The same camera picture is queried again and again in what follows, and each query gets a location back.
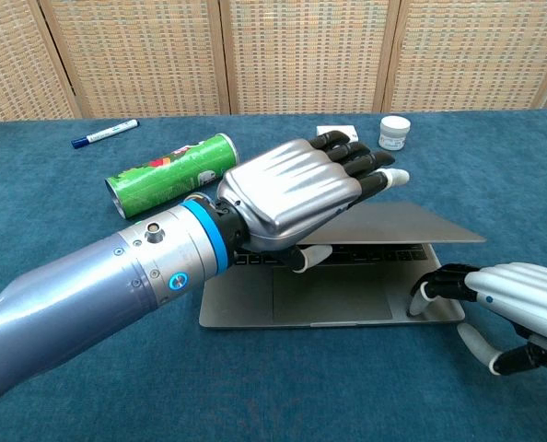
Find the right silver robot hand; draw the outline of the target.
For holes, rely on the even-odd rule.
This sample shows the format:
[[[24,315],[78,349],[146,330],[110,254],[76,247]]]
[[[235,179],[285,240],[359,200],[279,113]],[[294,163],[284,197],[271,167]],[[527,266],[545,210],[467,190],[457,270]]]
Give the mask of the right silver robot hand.
[[[470,352],[495,376],[508,376],[538,367],[547,368],[547,267],[500,263],[477,267],[448,263],[421,276],[411,289],[407,314],[417,316],[441,297],[478,303],[508,320],[527,342],[500,351],[470,324],[457,331]]]

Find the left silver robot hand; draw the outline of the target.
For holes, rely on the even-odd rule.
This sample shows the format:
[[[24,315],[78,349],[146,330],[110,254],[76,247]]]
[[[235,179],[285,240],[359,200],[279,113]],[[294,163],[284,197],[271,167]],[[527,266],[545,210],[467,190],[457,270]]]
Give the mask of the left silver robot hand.
[[[239,247],[295,273],[321,263],[332,246],[299,242],[352,206],[410,179],[393,156],[372,152],[341,131],[283,143],[224,174],[216,191],[244,223]]]

